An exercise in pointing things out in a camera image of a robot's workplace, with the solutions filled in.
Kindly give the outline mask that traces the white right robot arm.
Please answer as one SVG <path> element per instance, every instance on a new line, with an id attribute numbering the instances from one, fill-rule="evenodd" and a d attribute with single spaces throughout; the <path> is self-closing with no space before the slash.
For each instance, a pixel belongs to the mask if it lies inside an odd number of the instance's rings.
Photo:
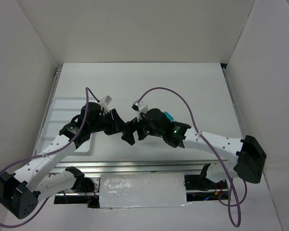
<path id="1" fill-rule="evenodd" d="M 171 119 L 157 108 L 140 113 L 139 118 L 127 122 L 121 138 L 134 145 L 134 133 L 137 133 L 140 141 L 154 136 L 162 138 L 173 148 L 196 149 L 214 154 L 219 162 L 207 164 L 201 173 L 212 182 L 233 178 L 253 184 L 261 181 L 267 155 L 253 136 L 240 139 L 197 131 L 189 124 Z"/>

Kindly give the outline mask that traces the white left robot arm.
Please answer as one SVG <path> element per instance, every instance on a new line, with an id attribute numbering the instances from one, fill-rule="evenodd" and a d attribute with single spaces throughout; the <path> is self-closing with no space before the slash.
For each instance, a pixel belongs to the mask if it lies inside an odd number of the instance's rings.
<path id="1" fill-rule="evenodd" d="M 80 114 L 63 126 L 59 134 L 39 155 L 14 173 L 0 173 L 0 204 L 18 219 L 29 216 L 38 203 L 62 190 L 77 190 L 85 181 L 75 167 L 48 177 L 50 171 L 65 157 L 90 139 L 91 134 L 103 131 L 113 135 L 124 130 L 125 123 L 116 109 L 106 110 L 101 103 L 87 103 Z"/>

